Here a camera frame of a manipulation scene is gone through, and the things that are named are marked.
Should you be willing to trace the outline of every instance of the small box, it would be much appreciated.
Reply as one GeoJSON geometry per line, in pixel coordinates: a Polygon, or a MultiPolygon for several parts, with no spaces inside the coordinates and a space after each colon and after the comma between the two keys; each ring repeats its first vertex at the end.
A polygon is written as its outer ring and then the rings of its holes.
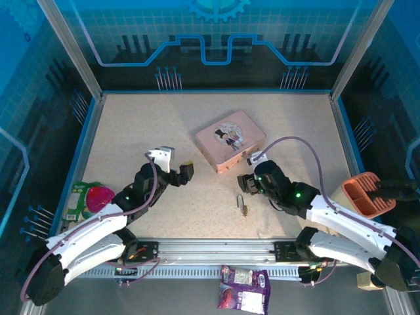
{"type": "Polygon", "coordinates": [[[266,135],[240,110],[201,130],[196,138],[200,152],[221,174],[262,150],[266,135]]]}

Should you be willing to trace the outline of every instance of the green package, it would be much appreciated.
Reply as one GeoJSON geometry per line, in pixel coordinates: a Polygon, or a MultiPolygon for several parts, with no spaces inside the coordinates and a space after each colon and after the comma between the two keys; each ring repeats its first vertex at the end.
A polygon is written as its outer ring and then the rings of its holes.
{"type": "Polygon", "coordinates": [[[86,195],[91,187],[103,186],[100,182],[77,182],[73,185],[72,193],[63,213],[63,220],[67,222],[82,221],[81,213],[88,211],[86,206],[86,195]]]}

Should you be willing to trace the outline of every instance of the table surface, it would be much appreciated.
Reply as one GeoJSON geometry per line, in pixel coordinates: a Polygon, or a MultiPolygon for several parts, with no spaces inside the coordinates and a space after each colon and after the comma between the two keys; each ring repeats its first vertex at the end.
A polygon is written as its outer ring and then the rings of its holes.
{"type": "MultiPolygon", "coordinates": [[[[236,177],[251,173],[244,161],[217,175],[195,145],[195,134],[237,110],[266,133],[266,145],[299,136],[317,151],[325,188],[332,194],[350,177],[327,95],[311,94],[109,94],[85,170],[85,182],[99,181],[114,192],[134,181],[149,149],[175,148],[172,168],[192,160],[195,174],[180,188],[168,187],[149,212],[130,224],[138,237],[295,238],[302,227],[323,226],[271,208],[263,196],[243,194],[245,218],[236,207],[236,177]]],[[[315,159],[304,144],[287,140],[268,153],[292,181],[319,187],[315,159]]]]}

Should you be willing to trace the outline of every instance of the glass panel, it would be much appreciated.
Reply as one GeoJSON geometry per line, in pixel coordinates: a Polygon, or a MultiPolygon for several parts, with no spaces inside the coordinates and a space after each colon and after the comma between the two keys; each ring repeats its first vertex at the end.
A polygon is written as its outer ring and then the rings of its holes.
{"type": "Polygon", "coordinates": [[[16,262],[49,233],[91,96],[36,1],[0,0],[0,43],[0,312],[17,314],[16,262]]]}
{"type": "MultiPolygon", "coordinates": [[[[420,180],[419,16],[419,0],[395,0],[342,95],[364,169],[380,179],[420,180]]],[[[397,201],[381,218],[420,236],[419,209],[397,201]]]]}
{"type": "Polygon", "coordinates": [[[330,89],[376,1],[57,3],[104,90],[330,89]]]}

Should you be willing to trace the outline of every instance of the purple snack bag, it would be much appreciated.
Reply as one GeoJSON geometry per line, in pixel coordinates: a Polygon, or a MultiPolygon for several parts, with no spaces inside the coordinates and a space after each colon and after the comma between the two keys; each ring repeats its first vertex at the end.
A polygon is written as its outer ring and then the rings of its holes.
{"type": "Polygon", "coordinates": [[[268,315],[270,280],[266,270],[252,271],[222,266],[218,308],[268,315]]]}

